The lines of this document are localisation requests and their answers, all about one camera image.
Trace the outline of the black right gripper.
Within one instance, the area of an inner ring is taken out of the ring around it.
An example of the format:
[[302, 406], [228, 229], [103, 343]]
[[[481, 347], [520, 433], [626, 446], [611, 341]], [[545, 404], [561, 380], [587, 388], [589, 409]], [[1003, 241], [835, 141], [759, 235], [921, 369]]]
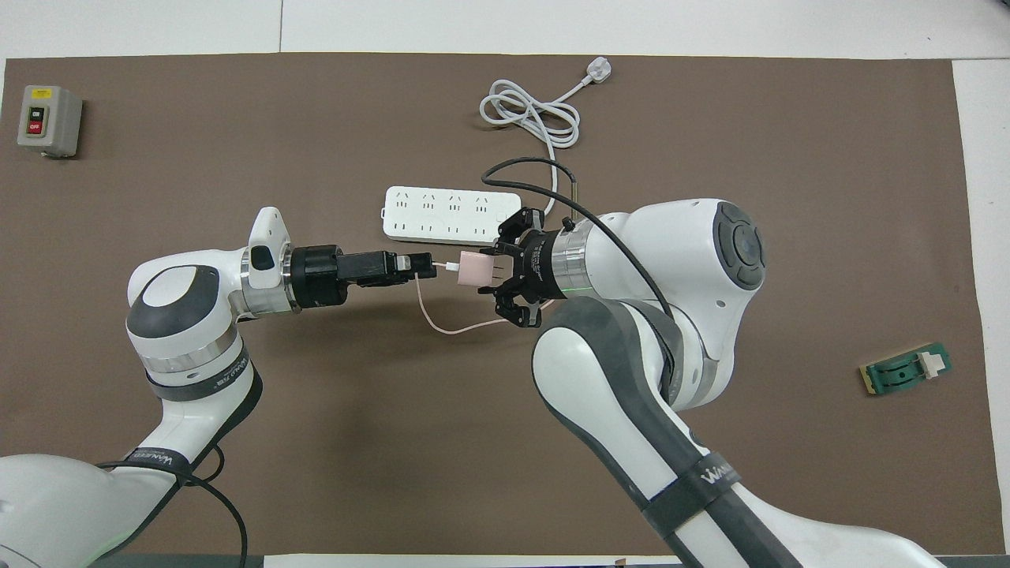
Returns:
[[482, 254], [518, 258], [514, 268], [520, 282], [477, 287], [495, 298], [495, 313], [516, 327], [541, 326], [541, 302], [565, 298], [552, 268], [552, 251], [560, 230], [544, 230], [542, 210], [523, 207], [498, 227], [498, 236]]

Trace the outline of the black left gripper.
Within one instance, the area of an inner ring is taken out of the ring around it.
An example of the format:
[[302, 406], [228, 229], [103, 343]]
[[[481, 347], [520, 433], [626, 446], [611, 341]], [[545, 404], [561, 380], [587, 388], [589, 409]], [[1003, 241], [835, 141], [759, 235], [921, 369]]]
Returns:
[[429, 252], [346, 254], [337, 245], [300, 247], [291, 255], [290, 284], [302, 308], [343, 305], [349, 287], [385, 287], [439, 277]]

